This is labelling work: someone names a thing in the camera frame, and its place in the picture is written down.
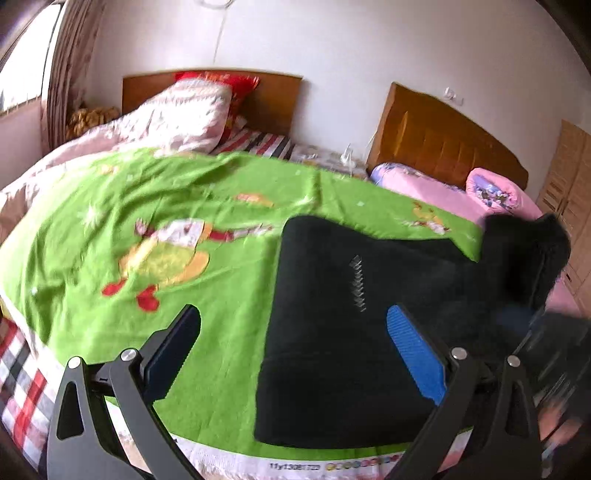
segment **red pillow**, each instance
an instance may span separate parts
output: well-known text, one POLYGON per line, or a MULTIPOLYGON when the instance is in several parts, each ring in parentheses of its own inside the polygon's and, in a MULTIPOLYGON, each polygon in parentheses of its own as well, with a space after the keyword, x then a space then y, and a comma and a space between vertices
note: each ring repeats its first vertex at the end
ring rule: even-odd
POLYGON ((259 83, 259 77, 251 77, 248 75, 236 75, 233 73, 216 73, 216 72, 178 72, 174 79, 204 79, 210 82, 223 83, 232 88, 232 101, 230 102, 230 111, 228 113, 228 120, 224 128, 220 144, 224 143, 232 134, 232 127, 236 121, 236 117, 240 111, 242 102, 246 96, 251 93, 259 83))

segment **plaid sheet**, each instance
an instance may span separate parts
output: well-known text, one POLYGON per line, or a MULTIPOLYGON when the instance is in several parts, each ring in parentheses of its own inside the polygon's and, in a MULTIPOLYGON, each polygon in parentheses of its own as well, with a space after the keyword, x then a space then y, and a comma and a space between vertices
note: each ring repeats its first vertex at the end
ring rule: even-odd
POLYGON ((47 476, 47 435, 54 398, 24 335, 0 316, 0 415, 17 448, 47 476))

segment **curtain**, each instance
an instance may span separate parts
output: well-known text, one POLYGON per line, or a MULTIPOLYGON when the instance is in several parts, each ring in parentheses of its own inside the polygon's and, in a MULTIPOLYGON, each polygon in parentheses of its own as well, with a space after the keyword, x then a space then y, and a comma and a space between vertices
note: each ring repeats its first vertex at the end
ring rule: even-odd
POLYGON ((80 108, 106 0, 68 0, 41 94, 43 154, 66 142, 68 116, 80 108))

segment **silver screw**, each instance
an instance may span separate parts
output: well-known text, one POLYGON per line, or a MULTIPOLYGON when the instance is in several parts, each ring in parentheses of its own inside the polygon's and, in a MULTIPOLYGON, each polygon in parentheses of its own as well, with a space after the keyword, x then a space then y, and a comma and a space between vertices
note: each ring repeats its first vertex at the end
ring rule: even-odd
POLYGON ((466 352, 461 346, 452 349, 452 357, 456 360, 465 360, 467 356, 468 352, 466 352))
POLYGON ((509 355, 507 357, 507 363, 510 366, 517 368, 518 366, 521 365, 521 360, 519 360, 519 357, 516 357, 515 355, 509 355))
POLYGON ((75 368, 78 368, 81 363, 82 359, 80 359, 79 356, 73 356, 70 358, 70 360, 68 360, 68 367, 74 370, 75 368))
POLYGON ((121 353, 121 359, 124 362, 131 362, 137 354, 138 351, 135 348, 128 348, 121 353))

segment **white wall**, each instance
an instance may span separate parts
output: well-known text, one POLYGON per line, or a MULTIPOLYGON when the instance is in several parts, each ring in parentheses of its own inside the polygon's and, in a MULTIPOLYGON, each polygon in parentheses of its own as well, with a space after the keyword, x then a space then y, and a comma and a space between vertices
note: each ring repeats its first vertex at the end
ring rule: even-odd
POLYGON ((591 92, 587 92, 582 101, 583 116, 579 126, 591 134, 591 92))
POLYGON ((441 95, 502 141, 535 196, 560 119, 581 123, 591 76, 535 0, 237 0, 223 12, 193 0, 110 2, 89 81, 92 103, 119 105, 124 75, 202 66, 303 75, 296 140, 358 155, 391 82, 441 95))
POLYGON ((0 189, 41 158, 41 101, 0 118, 0 189))

